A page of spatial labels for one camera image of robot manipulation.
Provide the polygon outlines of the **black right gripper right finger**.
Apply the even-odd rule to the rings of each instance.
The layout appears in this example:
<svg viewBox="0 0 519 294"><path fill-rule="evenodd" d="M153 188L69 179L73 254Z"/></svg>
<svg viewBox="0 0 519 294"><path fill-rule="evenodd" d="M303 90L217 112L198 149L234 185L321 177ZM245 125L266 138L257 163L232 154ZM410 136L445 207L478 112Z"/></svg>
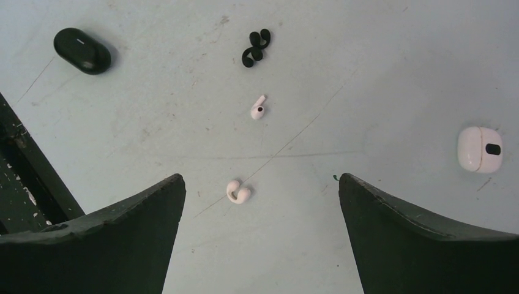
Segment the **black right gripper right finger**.
<svg viewBox="0 0 519 294"><path fill-rule="evenodd" d="M349 173L338 196L365 293L518 292L518 235L444 217Z"/></svg>

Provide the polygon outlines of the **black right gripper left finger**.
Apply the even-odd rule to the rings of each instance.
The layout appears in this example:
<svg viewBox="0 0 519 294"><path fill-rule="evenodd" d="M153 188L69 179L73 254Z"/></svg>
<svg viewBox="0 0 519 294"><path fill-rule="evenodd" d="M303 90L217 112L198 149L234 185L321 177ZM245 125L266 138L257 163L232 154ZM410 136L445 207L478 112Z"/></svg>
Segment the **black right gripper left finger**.
<svg viewBox="0 0 519 294"><path fill-rule="evenodd" d="M162 293L186 196L181 175L40 232L1 237L2 293Z"/></svg>

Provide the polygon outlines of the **white clip earbud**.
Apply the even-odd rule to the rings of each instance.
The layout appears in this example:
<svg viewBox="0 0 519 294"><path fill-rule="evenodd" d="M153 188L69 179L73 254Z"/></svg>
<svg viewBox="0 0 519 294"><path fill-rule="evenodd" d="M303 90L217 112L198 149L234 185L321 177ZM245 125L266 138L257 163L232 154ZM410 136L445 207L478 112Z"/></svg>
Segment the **white clip earbud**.
<svg viewBox="0 0 519 294"><path fill-rule="evenodd" d="M241 187L237 180L230 181L226 187L226 196L234 204L241 205L251 196L252 192L247 187Z"/></svg>

